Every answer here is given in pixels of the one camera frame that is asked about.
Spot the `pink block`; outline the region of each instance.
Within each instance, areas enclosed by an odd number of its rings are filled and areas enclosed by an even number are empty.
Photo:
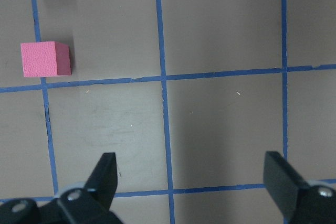
[[[69,46],[55,42],[21,43],[24,77],[70,76]]]

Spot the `pink cube's top face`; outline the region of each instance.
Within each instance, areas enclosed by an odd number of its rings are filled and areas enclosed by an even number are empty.
[[[69,47],[48,41],[22,43],[24,77],[54,77],[71,75]]]

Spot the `metal bolt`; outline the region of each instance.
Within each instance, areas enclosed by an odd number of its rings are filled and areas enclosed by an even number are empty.
[[[323,197],[332,197],[333,192],[330,188],[328,187],[320,187],[318,190],[319,194]]]
[[[72,193],[68,195],[68,200],[72,201],[72,200],[78,199],[81,193],[82,193],[81,190],[78,190],[78,189],[73,191]]]
[[[12,212],[20,212],[24,210],[27,206],[26,201],[20,201],[20,203],[16,204],[14,207],[12,207]]]

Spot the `foam block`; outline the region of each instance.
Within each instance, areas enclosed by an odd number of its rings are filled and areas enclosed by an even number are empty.
[[[70,76],[69,46],[55,42],[21,43],[24,77]]]

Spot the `pink cube's side face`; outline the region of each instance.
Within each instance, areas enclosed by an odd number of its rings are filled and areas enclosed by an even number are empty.
[[[57,76],[54,41],[21,44],[24,77]]]
[[[57,62],[57,75],[58,76],[70,76],[70,55],[69,46],[55,42],[56,46],[56,62]]]

